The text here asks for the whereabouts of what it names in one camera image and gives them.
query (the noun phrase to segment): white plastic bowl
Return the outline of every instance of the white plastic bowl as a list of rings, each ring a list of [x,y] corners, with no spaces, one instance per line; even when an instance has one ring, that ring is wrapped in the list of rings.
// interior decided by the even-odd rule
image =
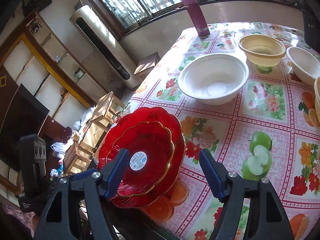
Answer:
[[[292,70],[306,84],[313,86],[320,76],[320,62],[309,52],[297,47],[287,48]]]
[[[229,54],[208,54],[190,62],[178,78],[180,90],[201,103],[218,106],[231,101],[248,80],[248,66]]]

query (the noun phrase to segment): red glass plate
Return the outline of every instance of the red glass plate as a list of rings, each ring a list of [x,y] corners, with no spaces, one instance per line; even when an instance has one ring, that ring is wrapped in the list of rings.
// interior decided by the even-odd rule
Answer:
[[[163,178],[159,184],[157,184],[153,190],[143,196],[134,196],[130,198],[122,198],[119,195],[112,198],[112,202],[122,208],[141,208],[150,205],[157,198],[166,193],[175,182],[180,166],[183,160],[185,151],[185,141],[181,131],[181,125],[179,120],[169,114],[165,109],[161,107],[141,107],[135,110],[132,114],[128,114],[121,118],[118,124],[112,128],[106,137],[104,145],[99,152],[99,168],[102,168],[106,162],[106,156],[112,147],[113,141],[110,138],[117,138],[121,136],[124,130],[136,125],[143,121],[158,121],[164,127],[167,127],[172,134],[172,141],[174,143],[174,155],[171,161],[170,168],[167,175]]]
[[[130,166],[118,188],[123,197],[144,195],[158,184],[169,170],[174,153],[171,132],[160,122],[141,122],[124,131],[107,154],[113,160],[121,148],[129,151]]]

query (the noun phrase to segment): plastic bag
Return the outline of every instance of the plastic bag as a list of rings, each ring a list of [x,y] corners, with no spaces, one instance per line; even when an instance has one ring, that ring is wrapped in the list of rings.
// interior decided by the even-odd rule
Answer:
[[[70,138],[66,144],[64,143],[54,143],[51,145],[51,149],[55,151],[53,153],[53,156],[57,156],[58,153],[62,153],[66,155],[66,151],[70,148],[70,146],[73,145],[73,139]]]
[[[81,124],[80,124],[81,127],[85,126],[85,124],[90,120],[94,109],[95,109],[94,107],[90,107],[87,111],[83,113],[81,117]]]

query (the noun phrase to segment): television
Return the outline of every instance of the television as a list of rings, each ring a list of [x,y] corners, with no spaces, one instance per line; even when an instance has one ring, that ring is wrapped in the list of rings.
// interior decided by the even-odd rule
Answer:
[[[22,84],[18,87],[0,129],[0,159],[19,172],[19,140],[38,134],[49,110]]]

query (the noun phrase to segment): barcode sticker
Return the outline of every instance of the barcode sticker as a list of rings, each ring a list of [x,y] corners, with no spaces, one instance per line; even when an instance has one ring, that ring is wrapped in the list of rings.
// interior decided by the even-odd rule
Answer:
[[[144,152],[136,152],[130,159],[130,168],[134,171],[141,170],[147,163],[147,155]]]
[[[206,31],[208,29],[208,27],[205,27],[205,28],[203,28],[203,29],[199,29],[199,31],[200,32],[204,32],[204,31]]]

